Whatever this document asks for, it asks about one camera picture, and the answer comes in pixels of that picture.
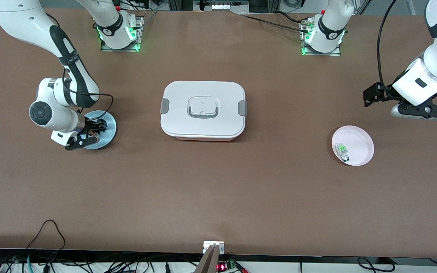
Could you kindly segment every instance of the brown tabletop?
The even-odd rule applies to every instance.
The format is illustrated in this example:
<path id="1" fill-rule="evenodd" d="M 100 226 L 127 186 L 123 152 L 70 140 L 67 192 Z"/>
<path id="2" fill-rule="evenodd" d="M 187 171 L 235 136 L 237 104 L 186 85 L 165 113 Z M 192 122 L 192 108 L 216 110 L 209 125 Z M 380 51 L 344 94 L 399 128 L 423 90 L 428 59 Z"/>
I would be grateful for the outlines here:
<path id="1" fill-rule="evenodd" d="M 380 17 L 352 17 L 342 56 L 322 57 L 302 56 L 297 32 L 230 12 L 159 12 L 141 52 L 100 52 L 85 10 L 49 11 L 115 96 L 118 134 L 97 151 L 53 142 L 28 107 L 62 67 L 0 29 L 0 248 L 26 247 L 51 218 L 68 249 L 197 253 L 223 240 L 236 254 L 437 257 L 437 122 L 396 119 L 394 102 L 362 100 L 378 81 Z M 389 17 L 386 83 L 431 43 L 423 17 Z M 178 80 L 242 85 L 244 133 L 220 143 L 166 135 L 161 98 Z M 365 166 L 331 151 L 345 125 L 375 143 Z M 33 247 L 60 244 L 49 226 Z"/>

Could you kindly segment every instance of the light blue plate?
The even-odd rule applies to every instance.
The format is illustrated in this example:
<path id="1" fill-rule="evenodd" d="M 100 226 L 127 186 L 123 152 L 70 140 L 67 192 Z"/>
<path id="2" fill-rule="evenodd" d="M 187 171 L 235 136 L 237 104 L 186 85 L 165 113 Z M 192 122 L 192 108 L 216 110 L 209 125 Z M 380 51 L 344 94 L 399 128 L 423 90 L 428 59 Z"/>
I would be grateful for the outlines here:
<path id="1" fill-rule="evenodd" d="M 84 116 L 87 119 L 93 119 L 100 115 L 104 114 L 104 111 L 102 110 L 96 110 L 92 112 L 88 112 L 87 114 L 84 114 Z M 101 133 L 97 137 L 99 138 L 99 142 L 85 146 L 85 149 L 95 150 L 100 149 L 101 147 L 104 147 L 105 145 L 108 145 L 116 136 L 116 129 L 117 129 L 117 123 L 114 117 L 110 113 L 106 113 L 104 116 L 102 116 L 103 120 L 107 122 L 107 129 L 104 133 Z"/>

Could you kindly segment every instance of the white storage box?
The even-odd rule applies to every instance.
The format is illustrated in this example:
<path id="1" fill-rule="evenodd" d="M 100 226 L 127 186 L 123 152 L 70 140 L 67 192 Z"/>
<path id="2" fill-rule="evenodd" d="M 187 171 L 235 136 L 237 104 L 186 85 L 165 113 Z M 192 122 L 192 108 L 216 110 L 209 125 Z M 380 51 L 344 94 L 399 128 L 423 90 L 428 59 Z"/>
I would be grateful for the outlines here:
<path id="1" fill-rule="evenodd" d="M 231 82 L 172 82 L 161 101 L 161 128 L 179 140 L 233 140 L 246 115 L 244 89 Z"/>

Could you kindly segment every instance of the round plate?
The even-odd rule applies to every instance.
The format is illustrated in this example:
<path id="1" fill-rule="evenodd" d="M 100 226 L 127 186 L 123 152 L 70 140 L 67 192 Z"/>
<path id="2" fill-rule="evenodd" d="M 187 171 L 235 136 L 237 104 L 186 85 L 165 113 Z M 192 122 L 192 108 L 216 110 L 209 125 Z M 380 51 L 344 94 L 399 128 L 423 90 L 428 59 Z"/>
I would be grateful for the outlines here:
<path id="1" fill-rule="evenodd" d="M 344 162 L 336 152 L 336 144 L 343 143 L 347 148 L 349 161 Z M 341 162 L 350 166 L 362 166 L 373 157 L 374 146 L 370 135 L 357 126 L 343 126 L 332 137 L 332 148 Z"/>
<path id="2" fill-rule="evenodd" d="M 93 119 L 102 114 L 104 114 L 104 111 L 96 110 L 96 111 L 88 112 L 87 114 L 84 114 L 84 116 L 87 119 Z M 102 116 L 101 119 L 107 122 L 107 129 L 105 130 L 104 133 L 101 133 L 98 136 L 99 142 L 89 146 L 85 146 L 84 147 L 85 149 L 90 149 L 90 150 L 100 149 L 101 147 L 108 145 L 116 136 L 117 123 L 114 117 L 109 112 L 107 112 L 104 116 Z"/>

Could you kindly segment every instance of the teal cable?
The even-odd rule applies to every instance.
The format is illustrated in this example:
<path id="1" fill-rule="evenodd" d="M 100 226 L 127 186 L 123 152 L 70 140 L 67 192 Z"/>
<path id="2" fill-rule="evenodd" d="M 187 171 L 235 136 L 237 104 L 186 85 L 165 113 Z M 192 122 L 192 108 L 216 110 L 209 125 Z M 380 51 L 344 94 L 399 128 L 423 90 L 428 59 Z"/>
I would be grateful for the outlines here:
<path id="1" fill-rule="evenodd" d="M 28 268 L 30 269 L 30 273 L 34 273 L 34 272 L 33 272 L 33 268 L 31 268 L 30 256 L 29 256 L 29 255 L 28 255 L 28 257 L 26 258 L 26 264 L 28 265 Z"/>

